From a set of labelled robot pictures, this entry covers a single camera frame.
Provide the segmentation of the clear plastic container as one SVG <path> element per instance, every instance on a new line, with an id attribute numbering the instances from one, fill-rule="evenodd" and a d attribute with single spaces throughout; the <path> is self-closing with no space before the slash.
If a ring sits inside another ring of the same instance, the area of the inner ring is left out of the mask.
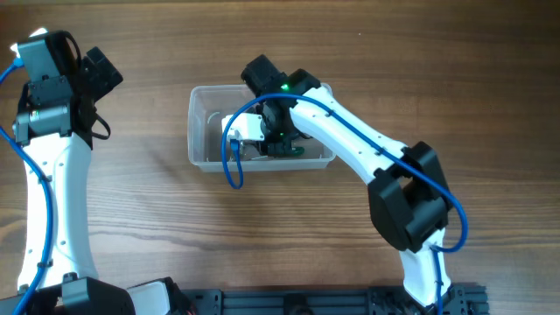
<path id="1" fill-rule="evenodd" d="M 188 110 L 188 157 L 203 172 L 222 172 L 221 121 L 232 115 L 254 94 L 244 85 L 216 85 L 195 87 Z M 315 139 L 293 142 L 304 148 L 298 157 L 266 157 L 252 145 L 241 147 L 241 167 L 245 172 L 274 172 L 315 170 L 327 167 L 336 154 Z"/>

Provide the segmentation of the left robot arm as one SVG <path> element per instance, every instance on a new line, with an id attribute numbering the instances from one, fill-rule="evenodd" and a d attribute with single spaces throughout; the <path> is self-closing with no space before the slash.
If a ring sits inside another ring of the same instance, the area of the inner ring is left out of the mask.
<path id="1" fill-rule="evenodd" d="M 27 228 L 11 314 L 194 314 L 169 277 L 123 289 L 98 277 L 88 235 L 87 183 L 95 104 L 123 81 L 98 48 L 81 52 L 67 31 L 39 29 L 12 46 L 24 69 L 17 115 L 2 137 L 24 161 Z"/>

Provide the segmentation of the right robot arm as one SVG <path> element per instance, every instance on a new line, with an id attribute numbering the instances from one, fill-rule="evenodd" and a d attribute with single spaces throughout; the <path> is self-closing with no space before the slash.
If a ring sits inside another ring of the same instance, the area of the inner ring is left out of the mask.
<path id="1" fill-rule="evenodd" d="M 249 62 L 241 79 L 259 98 L 258 123 L 248 128 L 263 156 L 294 158 L 299 137 L 311 137 L 338 155 L 367 186 L 370 218 L 397 249 L 403 287 L 421 306 L 443 307 L 451 286 L 442 245 L 452 204 L 436 152 L 426 143 L 409 147 L 382 135 L 341 106 L 320 80 L 298 69 L 279 71 L 265 56 Z"/>

